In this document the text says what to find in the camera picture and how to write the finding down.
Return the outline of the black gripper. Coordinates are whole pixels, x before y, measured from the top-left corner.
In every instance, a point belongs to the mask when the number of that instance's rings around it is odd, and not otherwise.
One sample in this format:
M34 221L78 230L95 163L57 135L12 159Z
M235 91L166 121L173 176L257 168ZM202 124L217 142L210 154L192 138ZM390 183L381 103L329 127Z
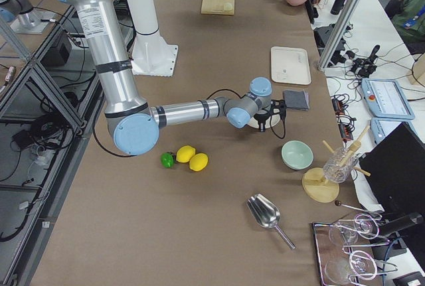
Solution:
M259 132L265 132L266 130L266 119L272 115L280 115L280 121L285 123L286 120L286 103L285 100L272 100L268 109L263 109L255 115L255 119L258 120Z

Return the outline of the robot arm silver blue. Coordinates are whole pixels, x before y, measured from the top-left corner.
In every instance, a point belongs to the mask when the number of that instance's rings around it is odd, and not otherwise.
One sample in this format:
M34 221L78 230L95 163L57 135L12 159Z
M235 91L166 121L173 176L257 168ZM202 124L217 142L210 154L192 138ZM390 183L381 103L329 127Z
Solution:
M260 131L273 125L275 115L284 115L286 105L273 100L269 79L259 77L239 100L225 97L183 104L151 107L140 96L137 74L171 76L178 48L167 44L159 32L153 0L127 0L135 41L127 50L114 9L114 0L60 0L78 14L96 72L106 97L105 116L115 146L129 155L150 151L159 130L168 125L224 116L241 128L257 121Z
M17 34L40 35L47 26L29 0L1 0L1 18Z

